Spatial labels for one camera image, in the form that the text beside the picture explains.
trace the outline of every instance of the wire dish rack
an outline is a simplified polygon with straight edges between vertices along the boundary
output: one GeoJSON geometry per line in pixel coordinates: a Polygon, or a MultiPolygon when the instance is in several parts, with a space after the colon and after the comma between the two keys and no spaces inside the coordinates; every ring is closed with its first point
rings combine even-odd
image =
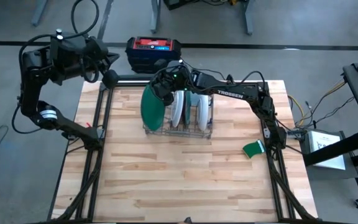
{"type": "Polygon", "coordinates": [[[160,128],[158,128],[155,131],[152,131],[145,124],[143,124],[143,128],[145,129],[146,134],[211,139],[212,130],[213,130],[213,116],[214,116],[213,105],[214,105],[214,99],[212,95],[208,97],[208,122],[207,122],[207,127],[204,131],[198,128],[197,106],[190,107],[190,123],[188,125],[185,124],[185,121],[182,116],[182,118],[180,118],[179,125],[177,127],[173,127],[172,120],[170,117],[172,107],[166,106],[164,121],[160,128]]]}

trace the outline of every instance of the gray floor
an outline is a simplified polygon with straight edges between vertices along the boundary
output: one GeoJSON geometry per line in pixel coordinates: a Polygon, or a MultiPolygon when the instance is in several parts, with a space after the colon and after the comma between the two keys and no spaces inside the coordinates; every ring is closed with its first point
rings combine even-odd
{"type": "MultiPolygon", "coordinates": [[[[53,32],[56,27],[71,30],[69,13],[73,1],[50,1],[44,20],[37,28],[30,25],[33,1],[12,2],[0,1],[0,40],[27,40],[37,34],[53,32]]],[[[107,0],[98,2],[103,13],[107,0]]],[[[150,35],[150,6],[147,2],[115,0],[104,40],[124,42],[133,35],[150,35]]],[[[78,9],[78,26],[82,29],[94,16],[93,7],[88,6],[90,4],[78,9]]],[[[231,13],[235,7],[223,6],[221,11],[219,7],[197,3],[172,12],[168,12],[165,6],[162,9],[159,35],[183,42],[358,45],[358,1],[257,1],[252,37],[243,33],[243,24],[239,22],[241,15],[231,13]],[[219,14],[219,19],[208,19],[214,13],[219,14]],[[216,22],[216,25],[206,26],[209,21],[216,22]],[[168,27],[167,24],[172,22],[175,23],[168,27]]],[[[97,34],[97,31],[94,29],[92,34],[97,34]]],[[[0,125],[10,126],[16,106],[20,84],[18,50],[18,47],[0,46],[0,125]]],[[[124,49],[111,48],[110,51],[122,55],[113,65],[114,69],[119,74],[133,74],[124,49]]],[[[288,93],[299,102],[308,100],[314,104],[340,79],[342,66],[358,62],[358,51],[183,49],[183,58],[194,67],[219,70],[238,79],[252,70],[260,70],[266,79],[285,80],[288,93]]],[[[63,86],[49,83],[43,89],[42,99],[55,105],[68,118],[73,118],[81,83],[80,78],[69,80],[63,86]]],[[[350,96],[350,89],[345,86],[322,103],[316,118],[341,105],[350,96]]],[[[293,113],[299,119],[299,112],[294,110],[293,113]]],[[[22,116],[16,123],[21,130],[34,128],[22,116]]],[[[330,131],[343,130],[347,135],[358,132],[356,103],[350,103],[318,127],[330,131]]],[[[9,130],[0,146],[0,223],[46,219],[66,143],[55,131],[20,135],[9,130]]],[[[358,198],[354,180],[312,181],[311,186],[320,218],[358,223],[358,209],[352,204],[352,200],[358,198]]]]}

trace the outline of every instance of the wooden table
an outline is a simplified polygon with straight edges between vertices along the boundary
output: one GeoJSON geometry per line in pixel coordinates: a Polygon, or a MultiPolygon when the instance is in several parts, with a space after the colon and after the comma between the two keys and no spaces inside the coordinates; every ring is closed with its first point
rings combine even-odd
{"type": "MultiPolygon", "coordinates": [[[[293,127],[284,82],[268,85],[278,119],[293,127]]],[[[92,122],[98,90],[99,83],[84,83],[77,123],[92,122]]],[[[248,159],[242,151],[262,139],[260,120],[247,102],[214,96],[210,140],[146,135],[140,117],[142,90],[114,91],[94,222],[179,222],[186,217],[194,222],[277,221],[266,155],[248,159]]],[[[287,144],[300,148],[295,140],[287,144]]],[[[78,141],[68,150],[81,145],[78,141]]],[[[283,156],[291,190],[316,217],[302,155],[286,149],[283,156]]],[[[52,218],[62,214],[78,193],[85,158],[84,149],[66,156],[52,218]]],[[[288,217],[282,192],[280,197],[288,217]]]]}

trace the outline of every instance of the metal table leg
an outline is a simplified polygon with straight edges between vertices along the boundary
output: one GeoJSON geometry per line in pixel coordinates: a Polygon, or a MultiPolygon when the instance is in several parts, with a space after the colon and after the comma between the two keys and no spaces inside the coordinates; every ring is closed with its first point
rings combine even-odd
{"type": "Polygon", "coordinates": [[[246,22],[246,32],[248,35],[252,35],[254,28],[252,27],[252,8],[254,6],[255,0],[246,0],[242,3],[244,6],[244,19],[246,22]]]}
{"type": "Polygon", "coordinates": [[[48,3],[48,0],[37,0],[34,15],[31,19],[31,24],[33,26],[38,26],[41,20],[42,13],[44,13],[45,7],[48,3]]]}
{"type": "Polygon", "coordinates": [[[158,24],[160,22],[161,0],[152,0],[152,21],[151,28],[153,34],[157,32],[158,24]]]}

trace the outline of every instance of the red and black battery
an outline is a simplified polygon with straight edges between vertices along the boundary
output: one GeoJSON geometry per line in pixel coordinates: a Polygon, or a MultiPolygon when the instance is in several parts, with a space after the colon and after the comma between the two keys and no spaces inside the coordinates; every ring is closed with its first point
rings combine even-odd
{"type": "Polygon", "coordinates": [[[127,42],[128,62],[136,73],[155,73],[155,62],[179,60],[181,44],[177,40],[161,37],[132,37],[127,42]]]}

